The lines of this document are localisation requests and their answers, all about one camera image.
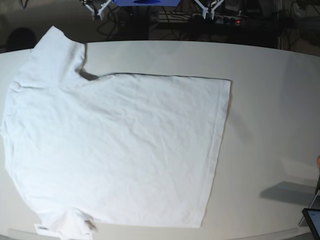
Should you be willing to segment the white T-shirt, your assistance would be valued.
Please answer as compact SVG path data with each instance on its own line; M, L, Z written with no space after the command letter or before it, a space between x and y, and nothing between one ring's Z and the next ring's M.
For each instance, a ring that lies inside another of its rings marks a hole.
M80 75L85 45L51 27L8 87L5 168L62 239L93 222L199 228L227 117L229 80Z

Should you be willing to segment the power strip with red light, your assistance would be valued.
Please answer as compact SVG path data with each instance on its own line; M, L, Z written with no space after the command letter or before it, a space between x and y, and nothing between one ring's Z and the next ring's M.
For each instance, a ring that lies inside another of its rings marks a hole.
M241 17L215 16L213 20L215 24L240 26L246 19Z

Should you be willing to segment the blue box overhead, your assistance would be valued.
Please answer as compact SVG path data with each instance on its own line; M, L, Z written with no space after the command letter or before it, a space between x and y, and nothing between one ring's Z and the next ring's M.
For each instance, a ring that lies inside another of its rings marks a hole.
M132 6L165 6L176 7L180 0L113 0L113 3L119 7L132 7Z

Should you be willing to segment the white paper label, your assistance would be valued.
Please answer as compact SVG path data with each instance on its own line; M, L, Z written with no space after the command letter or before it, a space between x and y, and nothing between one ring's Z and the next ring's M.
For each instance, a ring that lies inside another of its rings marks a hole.
M61 236L59 232L50 230L41 224L34 224L34 227L38 235L53 237L53 238L59 238Z

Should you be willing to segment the tablet with dark frame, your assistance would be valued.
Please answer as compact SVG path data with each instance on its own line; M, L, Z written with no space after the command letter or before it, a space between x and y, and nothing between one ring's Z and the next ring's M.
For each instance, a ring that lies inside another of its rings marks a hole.
M302 214L315 240L320 240L320 210L304 208Z

